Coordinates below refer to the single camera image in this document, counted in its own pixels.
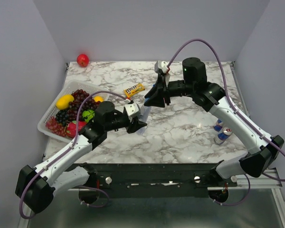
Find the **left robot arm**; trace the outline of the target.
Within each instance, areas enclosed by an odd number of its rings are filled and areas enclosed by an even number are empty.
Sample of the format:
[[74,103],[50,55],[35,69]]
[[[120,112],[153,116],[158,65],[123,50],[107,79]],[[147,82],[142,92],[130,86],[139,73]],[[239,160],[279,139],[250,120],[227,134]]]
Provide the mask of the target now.
[[116,110],[112,102],[102,102],[95,110],[94,118],[63,149],[33,168],[27,165],[20,170],[15,193],[20,198],[21,216],[29,218],[23,212],[23,205],[38,214],[57,194],[74,187],[92,187],[96,181],[93,173],[82,166],[71,171],[68,168],[99,146],[109,131],[125,128],[127,133],[134,133],[146,127],[149,113],[149,108],[134,102],[126,104],[122,112]]

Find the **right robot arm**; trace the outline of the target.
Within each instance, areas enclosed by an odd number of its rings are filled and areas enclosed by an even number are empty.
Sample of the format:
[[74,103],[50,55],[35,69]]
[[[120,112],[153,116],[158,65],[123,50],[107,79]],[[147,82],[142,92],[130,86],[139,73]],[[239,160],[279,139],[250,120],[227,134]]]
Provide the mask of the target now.
[[168,64],[157,61],[154,71],[157,81],[147,93],[145,106],[165,107],[172,97],[186,96],[206,112],[221,120],[244,144],[247,154],[228,161],[221,161],[209,174],[209,181],[220,186],[233,175],[248,174],[259,177],[277,158],[278,149],[284,144],[281,136],[271,136],[253,121],[244,121],[243,112],[232,109],[224,89],[207,81],[206,67],[200,59],[190,57],[182,62],[183,79],[170,81]]

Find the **blue tinted plastic bottle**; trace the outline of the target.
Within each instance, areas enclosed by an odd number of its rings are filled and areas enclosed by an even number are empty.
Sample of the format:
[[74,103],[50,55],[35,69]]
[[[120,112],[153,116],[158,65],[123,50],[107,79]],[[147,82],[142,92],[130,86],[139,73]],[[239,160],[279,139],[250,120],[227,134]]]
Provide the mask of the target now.
[[[144,123],[146,123],[146,121],[147,121],[147,119],[149,117],[149,114],[151,112],[152,107],[151,106],[144,106],[144,105],[142,105],[140,109],[141,109],[141,112],[140,112],[140,115],[139,115],[139,120],[144,122]],[[145,128],[146,127],[143,127],[141,129],[139,129],[136,133],[138,135],[142,135],[145,132]]]

